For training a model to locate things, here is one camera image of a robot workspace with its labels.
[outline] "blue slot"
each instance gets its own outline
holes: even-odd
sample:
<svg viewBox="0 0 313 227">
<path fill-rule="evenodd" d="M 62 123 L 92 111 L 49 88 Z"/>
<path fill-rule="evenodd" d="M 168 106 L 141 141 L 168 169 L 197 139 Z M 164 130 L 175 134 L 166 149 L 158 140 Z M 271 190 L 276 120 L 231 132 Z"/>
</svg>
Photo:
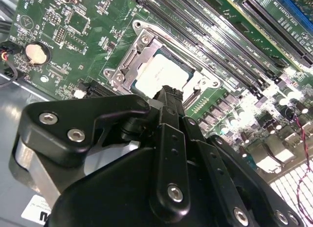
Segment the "blue slot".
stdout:
<svg viewBox="0 0 313 227">
<path fill-rule="evenodd" d="M 291 15 L 295 15 L 296 19 L 302 24 L 306 29 L 313 31 L 313 23 L 301 12 L 301 10 L 291 1 L 291 0 L 283 0 L 287 6 L 285 9 L 291 13 Z"/>
</svg>

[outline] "cable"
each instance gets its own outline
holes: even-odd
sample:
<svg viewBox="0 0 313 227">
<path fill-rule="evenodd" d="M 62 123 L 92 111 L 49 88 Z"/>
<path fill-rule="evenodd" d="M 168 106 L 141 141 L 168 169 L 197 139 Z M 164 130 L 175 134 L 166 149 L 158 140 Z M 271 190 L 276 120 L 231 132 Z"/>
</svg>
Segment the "cable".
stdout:
<svg viewBox="0 0 313 227">
<path fill-rule="evenodd" d="M 0 27 L 0 33 L 8 35 L 10 33 L 10 30 L 9 29 L 3 29 L 2 27 Z"/>
<path fill-rule="evenodd" d="M 6 52 L 3 52 L 3 53 L 1 54 L 1 58 L 7 63 L 7 65 L 8 65 L 8 66 L 11 68 L 11 70 L 13 71 L 13 77 L 12 77 L 9 81 L 7 81 L 7 82 L 5 82 L 5 83 L 3 83 L 3 84 L 0 84 L 0 88 L 4 88 L 4 87 L 6 87 L 6 86 L 12 84 L 12 83 L 18 78 L 19 73 L 18 73 L 18 71 L 16 70 L 15 66 L 13 65 L 13 63 L 8 60 L 8 58 L 7 58 L 7 53 L 6 53 Z"/>
<path fill-rule="evenodd" d="M 10 19 L 14 17 L 14 10 L 12 10 L 7 4 L 0 0 L 0 10 Z"/>
<path fill-rule="evenodd" d="M 299 118 L 297 116 L 295 116 L 294 120 L 297 123 L 297 125 L 298 125 L 298 127 L 300 128 L 300 131 L 301 131 L 301 139 L 303 140 L 303 149 L 304 149 L 304 153 L 305 153 L 305 157 L 306 157 L 306 164 L 307 164 L 307 167 L 308 167 L 306 172 L 305 172 L 305 174 L 299 180 L 299 183 L 298 183 L 298 186 L 297 186 L 297 202 L 298 202 L 298 207 L 299 207 L 299 210 L 301 211 L 301 213 L 308 220 L 308 222 L 313 225 L 313 219 L 312 219 L 312 217 L 310 217 L 309 215 L 306 214 L 308 212 L 307 212 L 306 208 L 303 206 L 302 202 L 300 201 L 300 195 L 299 195 L 300 185 L 303 183 L 304 178 L 306 178 L 308 176 L 308 173 L 312 172 L 312 169 L 310 167 L 309 146 L 308 146 L 308 144 L 306 142 L 305 131 L 304 131 L 303 127 L 300 124 Z"/>
<path fill-rule="evenodd" d="M 0 26 L 8 26 L 10 27 L 12 25 L 11 22 L 7 22 L 7 21 L 0 21 Z"/>
</svg>

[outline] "red wire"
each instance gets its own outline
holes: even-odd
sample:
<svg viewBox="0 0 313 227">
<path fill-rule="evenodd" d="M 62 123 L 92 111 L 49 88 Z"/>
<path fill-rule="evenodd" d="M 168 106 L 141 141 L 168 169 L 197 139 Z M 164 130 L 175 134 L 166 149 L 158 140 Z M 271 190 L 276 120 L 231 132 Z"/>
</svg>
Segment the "red wire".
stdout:
<svg viewBox="0 0 313 227">
<path fill-rule="evenodd" d="M 299 210 L 301 211 L 301 213 L 308 220 L 308 222 L 313 225 L 313 219 L 309 215 L 307 215 L 308 211 L 306 210 L 306 208 L 303 206 L 302 202 L 300 201 L 300 194 L 299 194 L 300 193 L 300 185 L 301 185 L 301 183 L 304 182 L 304 178 L 306 178 L 308 176 L 308 174 L 312 171 L 312 169 L 310 167 L 309 147 L 308 147 L 308 145 L 306 143 L 305 131 L 304 131 L 303 127 L 300 124 L 299 118 L 296 117 L 295 121 L 296 121 L 298 127 L 301 130 L 301 137 L 302 137 L 302 140 L 303 140 L 303 148 L 304 148 L 304 153 L 305 153 L 305 157 L 306 157 L 306 160 L 307 160 L 307 167 L 308 167 L 306 172 L 305 172 L 305 174 L 303 175 L 303 177 L 299 180 L 299 183 L 298 183 L 298 186 L 297 186 L 297 202 L 298 202 L 298 207 L 299 207 Z"/>
</svg>

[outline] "sticker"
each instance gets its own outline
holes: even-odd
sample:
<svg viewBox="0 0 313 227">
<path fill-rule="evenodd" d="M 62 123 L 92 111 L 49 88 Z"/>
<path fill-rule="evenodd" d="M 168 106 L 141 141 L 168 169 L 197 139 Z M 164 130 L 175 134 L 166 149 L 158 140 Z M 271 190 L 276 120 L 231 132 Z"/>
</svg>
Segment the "sticker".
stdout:
<svg viewBox="0 0 313 227">
<path fill-rule="evenodd" d="M 45 199 L 39 195 L 34 195 L 23 211 L 21 217 L 40 225 L 44 225 L 50 213 L 51 209 Z"/>
</svg>

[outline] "black metal bracket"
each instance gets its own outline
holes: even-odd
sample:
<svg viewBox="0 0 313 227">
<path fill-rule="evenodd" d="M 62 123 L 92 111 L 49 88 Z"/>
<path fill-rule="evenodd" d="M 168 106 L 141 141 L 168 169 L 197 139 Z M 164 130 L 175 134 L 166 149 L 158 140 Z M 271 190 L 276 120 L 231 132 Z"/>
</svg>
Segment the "black metal bracket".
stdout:
<svg viewBox="0 0 313 227">
<path fill-rule="evenodd" d="M 84 177 L 95 144 L 134 139 L 138 149 Z M 222 138 L 205 140 L 168 86 L 149 104 L 127 95 L 26 107 L 10 169 L 53 205 L 47 227 L 303 226 Z"/>
</svg>

